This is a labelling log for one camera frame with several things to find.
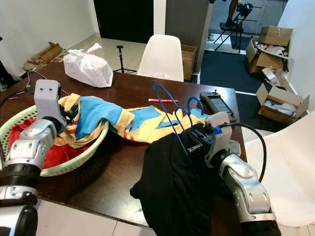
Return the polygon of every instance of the wooden table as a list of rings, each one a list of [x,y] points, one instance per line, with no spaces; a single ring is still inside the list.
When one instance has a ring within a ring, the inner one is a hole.
[[[62,63],[52,62],[44,67],[41,73],[48,79],[59,81],[62,88],[68,93],[73,92],[81,96],[93,95],[124,108],[145,107],[150,105],[148,98],[155,98],[151,88],[152,78],[115,73],[110,88],[94,88],[65,75]],[[31,84],[34,85],[38,78],[40,78],[38,75],[33,74]],[[214,91],[216,89],[239,121],[234,89],[156,80],[165,86],[175,99],[179,100],[179,105],[184,107],[190,96],[199,97],[202,91]],[[5,95],[24,88],[26,82],[26,80],[20,81],[1,93],[0,100]],[[18,99],[6,101],[0,109],[0,125],[19,111],[32,105],[34,105],[33,96],[29,94],[21,94]],[[174,110],[172,104],[166,104],[166,108],[168,112]],[[246,161],[240,127],[233,128],[232,139],[241,144],[241,158]],[[38,187],[39,197],[132,224],[146,225],[140,201],[130,196],[129,189],[141,176],[143,155],[147,146],[146,143],[124,140],[109,132],[95,155],[83,166],[61,176],[42,177]],[[241,235],[236,209],[231,201],[215,196],[211,222],[211,235]]]

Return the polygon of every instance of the black chair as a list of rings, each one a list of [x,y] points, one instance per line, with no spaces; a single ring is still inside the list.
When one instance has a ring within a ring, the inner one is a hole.
[[[243,9],[238,13],[238,15],[234,18],[234,22],[236,22],[235,27],[228,27],[225,25],[224,22],[220,23],[220,28],[223,30],[223,32],[220,34],[220,36],[213,42],[216,43],[217,40],[220,38],[222,43],[215,49],[215,51],[235,32],[236,33],[236,45],[237,45],[237,37],[238,33],[240,33],[240,42],[239,42],[239,49],[238,52],[241,52],[241,43],[242,43],[242,33],[244,32],[243,29],[243,22],[246,20],[248,15],[251,13],[252,9],[254,6],[250,3],[246,3],[243,7]],[[226,32],[229,31],[230,34],[223,40],[222,35]]]

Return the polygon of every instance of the white plastic chair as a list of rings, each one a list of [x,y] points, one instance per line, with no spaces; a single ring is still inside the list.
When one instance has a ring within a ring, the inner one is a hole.
[[[170,35],[153,35],[144,50],[138,75],[183,82],[180,40]]]
[[[267,167],[262,184],[270,196],[277,222],[289,227],[315,222],[315,112],[264,140]],[[245,148],[248,163],[259,175],[260,140],[245,143]]]

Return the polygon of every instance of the green plastic basket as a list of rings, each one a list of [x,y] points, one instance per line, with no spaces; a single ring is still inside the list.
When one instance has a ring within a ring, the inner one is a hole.
[[[11,127],[15,126],[16,124],[21,124],[25,119],[36,119],[37,118],[37,111],[36,106],[29,107],[20,113],[16,114],[14,117],[9,119],[1,128],[0,128],[0,141],[2,143],[2,148],[5,156],[9,155],[9,132]],[[95,153],[96,149],[100,145],[100,143],[105,138],[108,132],[108,121],[105,122],[103,130],[99,137],[95,140],[95,142],[83,153],[80,155],[72,158],[71,160],[64,162],[60,165],[50,167],[47,169],[43,169],[40,173],[42,177],[49,177],[49,176],[58,176],[65,174],[67,172],[73,171],[74,169],[83,165],[87,160],[89,160],[93,154]]]

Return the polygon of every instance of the marker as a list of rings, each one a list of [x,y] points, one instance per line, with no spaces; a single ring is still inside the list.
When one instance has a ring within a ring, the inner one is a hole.
[[[148,99],[149,102],[159,102],[158,99]],[[161,99],[161,102],[173,102],[172,100],[170,99]]]

